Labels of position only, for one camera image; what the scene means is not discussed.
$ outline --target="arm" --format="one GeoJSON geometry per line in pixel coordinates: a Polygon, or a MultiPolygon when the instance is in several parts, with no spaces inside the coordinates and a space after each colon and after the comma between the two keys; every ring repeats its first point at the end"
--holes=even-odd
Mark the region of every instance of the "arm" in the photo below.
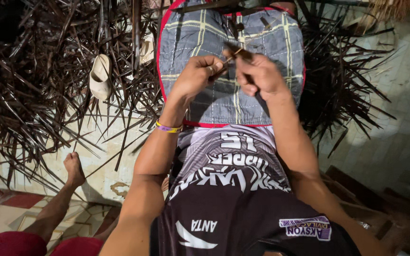
{"type": "MultiPolygon", "coordinates": [[[[222,67],[222,61],[215,56],[192,57],[170,92],[159,123],[180,127],[189,103],[222,67]]],[[[148,255],[150,226],[164,206],[161,185],[170,170],[177,140],[177,133],[155,129],[150,134],[135,162],[118,224],[100,255],[148,255]]]]}
{"type": "Polygon", "coordinates": [[[236,60],[237,79],[243,91],[266,101],[275,133],[276,149],[288,166],[296,197],[340,224],[351,236],[363,256],[389,255],[382,244],[350,218],[322,182],[314,147],[304,132],[292,95],[276,65],[263,55],[254,55],[251,63],[236,60]],[[248,75],[254,83],[248,82],[248,75]]]}

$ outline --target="person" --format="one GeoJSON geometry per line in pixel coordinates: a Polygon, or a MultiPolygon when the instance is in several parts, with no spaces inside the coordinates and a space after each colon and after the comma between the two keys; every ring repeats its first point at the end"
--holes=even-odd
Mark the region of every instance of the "person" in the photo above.
{"type": "Polygon", "coordinates": [[[223,69],[214,55],[186,64],[100,255],[388,255],[323,183],[291,92],[266,56],[237,56],[236,76],[244,93],[265,100],[272,126],[172,132],[223,69]],[[177,146],[182,166],[164,202],[161,184],[177,146]]]}
{"type": "MultiPolygon", "coordinates": [[[[77,152],[67,154],[64,160],[67,181],[61,190],[37,215],[36,221],[24,231],[0,233],[0,256],[43,256],[53,231],[67,213],[75,189],[83,185],[85,176],[81,170],[77,152]]],[[[98,255],[102,245],[115,228],[117,219],[102,233],[94,237],[76,237],[62,241],[51,256],[98,255]]]]}

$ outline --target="plaid cushion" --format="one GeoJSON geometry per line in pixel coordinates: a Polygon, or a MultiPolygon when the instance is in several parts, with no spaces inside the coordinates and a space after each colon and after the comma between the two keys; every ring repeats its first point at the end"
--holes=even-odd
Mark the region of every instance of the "plaid cushion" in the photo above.
{"type": "MultiPolygon", "coordinates": [[[[174,3],[171,8],[202,4],[190,0],[174,3]]],[[[190,57],[217,55],[222,60],[223,42],[231,42],[245,50],[261,53],[274,61],[281,71],[298,106],[303,89],[303,38],[296,20],[278,10],[262,10],[247,16],[237,16],[244,30],[238,41],[225,26],[228,17],[217,11],[204,9],[185,14],[167,12],[166,24],[160,38],[158,67],[164,96],[183,71],[190,57]],[[261,17],[270,24],[265,30],[261,17]]],[[[270,118],[254,97],[246,96],[236,81],[235,69],[208,86],[191,103],[186,124],[243,124],[270,125],[270,118]]]]}

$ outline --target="red shorts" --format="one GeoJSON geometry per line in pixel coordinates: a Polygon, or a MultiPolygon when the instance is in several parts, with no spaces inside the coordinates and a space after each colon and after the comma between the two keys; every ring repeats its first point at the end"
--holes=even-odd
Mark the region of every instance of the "red shorts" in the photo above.
{"type": "MultiPolygon", "coordinates": [[[[75,237],[62,241],[51,256],[97,256],[104,241],[93,237],[75,237]]],[[[44,256],[47,243],[38,235],[9,231],[0,233],[0,256],[44,256]]]]}

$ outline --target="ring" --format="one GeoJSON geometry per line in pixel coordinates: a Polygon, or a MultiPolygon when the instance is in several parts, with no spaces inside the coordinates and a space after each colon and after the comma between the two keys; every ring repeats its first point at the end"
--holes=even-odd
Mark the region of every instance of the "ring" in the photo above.
{"type": "Polygon", "coordinates": [[[211,71],[211,75],[213,76],[213,75],[214,75],[214,69],[213,69],[211,66],[208,66],[207,68],[209,68],[209,69],[210,69],[210,71],[211,71]]]}

